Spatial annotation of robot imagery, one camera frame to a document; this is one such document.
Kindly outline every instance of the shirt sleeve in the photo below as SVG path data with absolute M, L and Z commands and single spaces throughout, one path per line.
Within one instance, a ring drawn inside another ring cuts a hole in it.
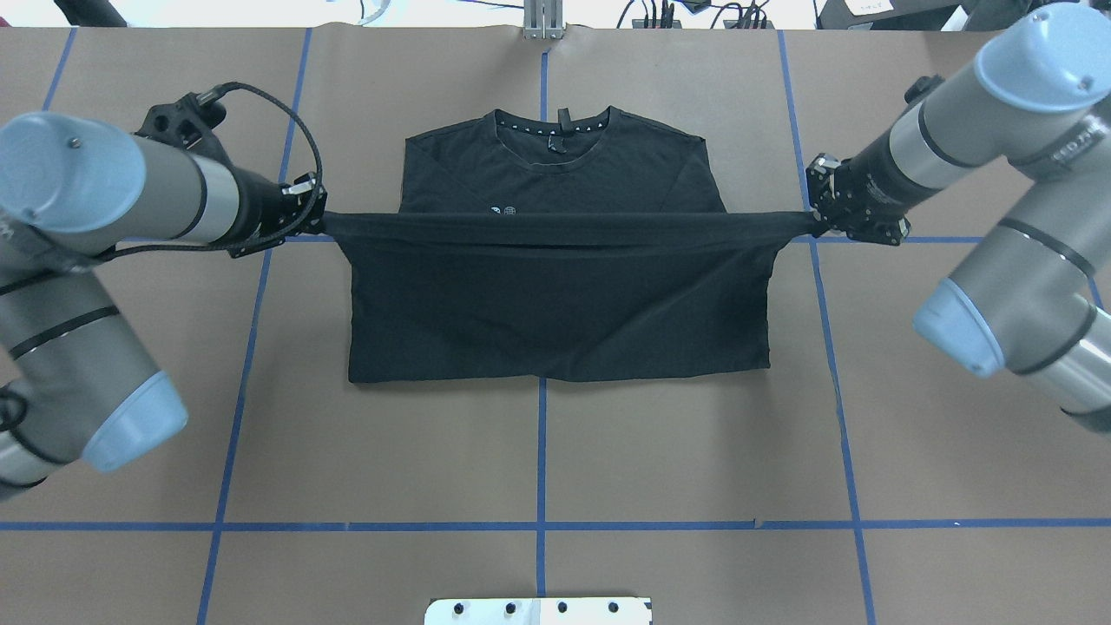
M 401 177 L 398 212 L 482 212 L 486 203 L 443 164 L 406 140 L 406 165 Z
M 710 171 L 710 154 L 705 139 L 698 143 L 679 169 L 671 189 L 663 198 L 665 212 L 725 212 L 718 182 Z

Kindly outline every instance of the black fabric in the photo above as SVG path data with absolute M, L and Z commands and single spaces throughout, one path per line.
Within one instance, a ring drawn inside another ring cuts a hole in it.
M 687 377 L 769 366 L 763 214 L 326 214 L 351 260 L 351 382 Z
M 326 213 L 352 265 L 351 382 L 770 365 L 775 254 L 821 224 L 725 212 L 699 137 L 613 107 L 575 123 L 494 111 L 414 137 L 398 214 Z
M 399 212 L 725 212 L 701 137 L 614 107 L 574 124 L 497 110 L 413 137 Z

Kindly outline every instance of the gray robot arm segment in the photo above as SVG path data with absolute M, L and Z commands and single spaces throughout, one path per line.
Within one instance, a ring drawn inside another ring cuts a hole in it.
M 1034 180 L 919 310 L 915 330 L 973 374 L 1024 376 L 1111 430 L 1111 320 L 1077 294 L 1111 248 L 1111 22 L 1057 3 L 1023 18 L 844 162 L 808 170 L 822 219 L 898 244 L 907 211 L 1002 155 Z
M 319 231 L 319 174 L 270 182 L 212 135 L 223 119 L 213 104 L 231 88 L 254 89 L 226 83 L 203 104 L 190 93 L 154 107 L 139 137 L 46 112 L 0 128 L 0 345 L 22 374 L 0 394 L 0 501 L 78 458 L 114 471 L 186 425 L 169 377 L 91 272 L 122 254 L 121 239 L 239 256 Z

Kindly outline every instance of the wire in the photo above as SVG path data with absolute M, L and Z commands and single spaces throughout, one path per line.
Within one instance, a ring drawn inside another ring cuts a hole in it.
M 621 17 L 618 18 L 618 26 L 615 26 L 613 28 L 621 28 L 621 22 L 624 21 L 625 13 L 629 12 L 629 8 L 632 7 L 634 2 L 637 2 L 637 0 L 629 0 L 629 3 L 625 4 L 624 10 L 621 11 Z M 648 4 L 644 4 L 644 17 L 645 18 L 648 17 Z
M 249 91 L 251 93 L 254 93 L 256 95 L 259 95 L 260 98 L 269 101 L 270 103 L 281 109 L 282 112 L 289 115 L 289 118 L 293 120 L 293 123 L 297 123 L 297 127 L 301 129 L 301 132 L 304 134 L 304 140 L 309 142 L 309 149 L 312 150 L 312 159 L 316 162 L 317 167 L 317 181 L 316 184 L 312 187 L 312 192 L 309 193 L 308 201 L 304 202 L 304 208 L 301 209 L 301 212 L 297 215 L 296 219 L 287 223 L 281 230 L 278 230 L 277 232 L 273 232 L 271 234 L 267 234 L 266 236 L 247 238 L 241 241 L 236 241 L 231 243 L 220 243 L 220 244 L 211 244 L 211 243 L 202 245 L 171 244 L 171 243 L 142 244 L 124 249 L 106 251 L 97 256 L 99 260 L 107 262 L 109 260 L 120 258 L 121 255 L 131 255 L 132 253 L 139 253 L 141 251 L 226 251 L 229 249 L 241 249 L 248 245 L 251 246 L 262 245 L 284 238 L 289 233 L 297 230 L 301 225 L 301 223 L 304 222 L 306 219 L 308 219 L 309 214 L 312 212 L 312 208 L 317 204 L 317 200 L 320 199 L 320 194 L 324 189 L 323 187 L 324 163 L 321 161 L 320 148 L 317 147 L 317 141 L 316 139 L 312 138 L 312 132 L 309 132 L 309 128 L 304 124 L 303 121 L 301 121 L 301 118 L 297 114 L 297 111 L 287 107 L 281 100 L 274 98 L 270 93 L 267 93 L 262 89 L 259 89 L 258 87 L 253 87 L 251 84 L 247 84 L 244 82 L 224 82 L 223 84 L 218 84 L 213 87 L 212 91 L 217 93 L 217 99 L 222 98 L 223 95 L 230 93 L 231 91 Z
M 499 7 L 501 9 L 521 9 L 521 10 L 524 10 L 524 7 L 521 7 L 519 4 L 502 4 L 501 2 L 487 2 L 487 0 L 458 0 L 458 1 L 459 2 L 469 2 L 471 4 L 486 4 L 488 7 Z
M 729 8 L 737 9 L 737 21 L 741 21 L 741 18 L 743 17 L 744 12 L 744 7 L 741 7 L 740 2 L 725 2 L 724 6 L 718 7 L 718 14 L 713 16 L 713 21 L 710 22 L 711 30 L 713 30 L 713 27 L 718 26 L 718 18 L 721 17 L 721 13 L 725 12 L 725 9 Z
M 757 0 L 752 0 L 749 3 L 748 9 L 744 10 L 744 14 L 732 26 L 732 28 L 749 30 L 759 30 L 764 28 L 768 22 L 768 13 L 764 12 L 763 8 L 768 6 L 768 2 L 771 2 L 771 0 L 764 0 L 762 4 L 757 4 Z
M 390 0 L 379 0 L 378 10 L 371 13 L 370 17 L 367 17 L 367 8 L 364 1 L 359 0 L 359 4 L 363 7 L 363 9 L 362 9 L 362 18 L 359 20 L 357 26 L 370 26 L 376 20 L 378 20 L 378 18 L 382 17 L 382 13 L 384 13 L 386 10 L 390 8 Z
M 14 429 L 26 416 L 27 399 L 8 387 L 0 389 L 0 432 Z

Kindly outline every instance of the light blue robot joint cap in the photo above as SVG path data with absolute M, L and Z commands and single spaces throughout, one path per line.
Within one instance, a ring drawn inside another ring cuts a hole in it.
M 915 312 L 914 331 L 979 377 L 991 377 L 1007 364 L 980 310 L 949 278 Z
M 973 69 L 988 92 L 1015 108 L 1085 109 L 1111 93 L 1111 20 L 1083 4 L 1048 4 L 984 44 Z
M 113 472 L 181 432 L 188 421 L 170 376 L 159 372 L 116 409 L 81 457 L 101 473 Z
M 102 121 L 54 112 L 0 128 L 0 210 L 48 232 L 89 232 L 127 213 L 147 162 L 134 139 Z

